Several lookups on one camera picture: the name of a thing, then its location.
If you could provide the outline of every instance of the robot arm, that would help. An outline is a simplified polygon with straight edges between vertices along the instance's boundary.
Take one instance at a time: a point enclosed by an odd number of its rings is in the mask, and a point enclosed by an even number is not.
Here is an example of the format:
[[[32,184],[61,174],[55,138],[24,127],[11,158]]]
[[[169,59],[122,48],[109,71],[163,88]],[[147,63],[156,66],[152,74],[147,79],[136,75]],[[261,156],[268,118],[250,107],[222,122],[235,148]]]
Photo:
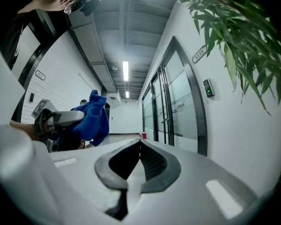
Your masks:
[[[78,124],[85,116],[80,111],[58,112],[53,104],[43,99],[32,113],[35,118],[35,130],[41,142],[49,152],[58,151],[60,144],[56,141],[66,128]]]

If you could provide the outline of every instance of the white wall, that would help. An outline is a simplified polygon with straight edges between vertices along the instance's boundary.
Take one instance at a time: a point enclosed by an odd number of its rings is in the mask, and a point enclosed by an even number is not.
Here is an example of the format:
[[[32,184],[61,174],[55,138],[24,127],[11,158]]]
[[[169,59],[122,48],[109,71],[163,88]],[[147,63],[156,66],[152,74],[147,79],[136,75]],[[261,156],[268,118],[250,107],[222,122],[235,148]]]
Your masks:
[[[25,65],[27,64],[29,58],[32,56],[35,50],[38,48],[40,43],[37,40],[37,38],[34,36],[30,27],[27,26],[22,31],[18,45],[19,45],[19,54],[12,69],[12,73],[16,77],[16,79],[20,78]]]
[[[93,89],[101,94],[101,86],[85,64],[68,33],[62,35],[45,54],[36,70],[46,76],[43,81],[33,75],[22,110],[22,123],[33,123],[31,117],[41,99],[49,99],[59,111],[69,111],[89,99]],[[33,102],[29,102],[34,93]]]
[[[141,112],[137,100],[122,99],[122,104],[112,107],[110,110],[109,133],[111,134],[128,134],[140,133],[142,126]]]
[[[204,45],[204,35],[198,35],[185,4],[176,3],[174,6],[140,101],[173,36],[179,40],[190,61]],[[278,106],[269,91],[264,94],[264,102],[272,115],[269,116],[249,89],[241,104],[241,88],[238,85],[233,92],[224,60],[217,48],[208,58],[204,56],[192,66],[207,117],[208,157],[245,182],[257,195],[266,193],[275,186],[281,171],[281,103]],[[210,78],[215,91],[212,99],[206,97],[202,85],[207,78]]]

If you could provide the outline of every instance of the ceiling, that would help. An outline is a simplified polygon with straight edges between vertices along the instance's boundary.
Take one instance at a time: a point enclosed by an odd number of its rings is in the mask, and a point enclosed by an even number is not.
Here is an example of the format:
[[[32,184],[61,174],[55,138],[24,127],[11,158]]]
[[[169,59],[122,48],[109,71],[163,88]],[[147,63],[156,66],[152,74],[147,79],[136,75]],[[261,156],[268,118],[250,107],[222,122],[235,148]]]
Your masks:
[[[153,56],[163,34],[164,28],[177,0],[101,0],[101,4],[90,18],[75,16],[70,20],[80,44],[86,36],[96,36],[98,48],[81,45],[92,59],[93,69],[105,70],[104,79],[111,77],[109,90],[119,90],[122,98],[128,91],[130,98],[138,99],[147,77]],[[124,82],[122,62],[129,62],[129,81]]]

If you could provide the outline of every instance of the floor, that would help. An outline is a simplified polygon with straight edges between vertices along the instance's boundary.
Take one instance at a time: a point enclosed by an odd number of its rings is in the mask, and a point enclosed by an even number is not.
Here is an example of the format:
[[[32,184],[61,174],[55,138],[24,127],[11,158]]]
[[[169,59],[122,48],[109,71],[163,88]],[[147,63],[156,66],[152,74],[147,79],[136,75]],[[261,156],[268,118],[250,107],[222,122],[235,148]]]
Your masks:
[[[117,143],[126,139],[141,139],[141,135],[109,135],[105,138],[105,140],[100,144],[101,145],[107,145],[110,143]]]

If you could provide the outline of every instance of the white brick wall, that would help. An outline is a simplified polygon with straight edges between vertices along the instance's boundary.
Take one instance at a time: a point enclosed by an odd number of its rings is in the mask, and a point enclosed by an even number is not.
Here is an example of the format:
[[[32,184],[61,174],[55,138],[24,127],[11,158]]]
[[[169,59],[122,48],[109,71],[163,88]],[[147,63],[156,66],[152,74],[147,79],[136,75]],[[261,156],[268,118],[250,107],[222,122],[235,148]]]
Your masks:
[[[51,100],[59,111],[69,111],[78,106],[82,99],[88,100],[93,89],[101,93],[101,86],[68,33],[62,35],[49,49],[37,70],[46,79],[43,81],[33,75],[25,95],[22,123],[34,123],[31,113],[43,98]],[[31,93],[35,94],[32,103],[29,102]]]

